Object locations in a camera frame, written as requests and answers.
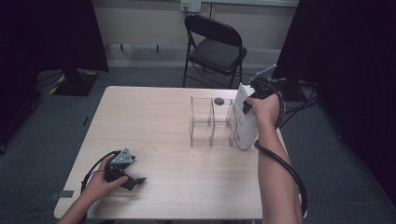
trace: wall outlet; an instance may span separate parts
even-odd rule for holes
[[[201,12],[201,2],[191,1],[191,12]]]
[[[180,11],[191,11],[191,1],[180,1]]]

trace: black folding chair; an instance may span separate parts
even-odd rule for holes
[[[187,28],[189,43],[183,87],[186,85],[186,77],[201,82],[187,75],[189,62],[201,65],[204,71],[208,68],[225,76],[231,76],[228,89],[232,87],[236,70],[239,67],[239,81],[242,82],[242,61],[248,51],[242,46],[242,38],[235,29],[228,24],[199,15],[186,17],[184,24]],[[192,34],[201,35],[205,39],[196,45]]]

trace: wrist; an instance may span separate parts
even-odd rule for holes
[[[260,132],[270,132],[275,130],[275,124],[267,118],[257,118],[257,124]]]
[[[87,190],[84,190],[78,197],[78,201],[81,203],[87,204],[88,206],[91,206],[94,204],[98,199],[94,197],[94,195],[90,194]]]

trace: gray carpet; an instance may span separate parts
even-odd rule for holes
[[[181,87],[183,68],[111,68],[109,74],[100,74],[87,97],[49,95],[51,81],[57,77],[52,74],[56,72],[39,76],[49,78],[37,84],[42,95],[35,111],[13,134],[6,154],[0,157],[0,223],[56,222],[56,201],[49,196],[63,189],[105,88]],[[245,75],[244,82],[250,77]],[[187,87],[207,88],[190,79]],[[364,163],[340,141],[334,127],[324,107],[315,104],[298,112],[281,129],[293,166],[308,190],[304,223],[396,223],[394,207]]]

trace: chair seat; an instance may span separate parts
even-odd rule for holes
[[[198,63],[200,65],[205,63],[209,68],[212,67],[231,73],[239,64],[238,55],[238,47],[206,38],[190,53],[189,58],[193,63]],[[247,50],[242,48],[242,60],[244,60],[246,55]]]

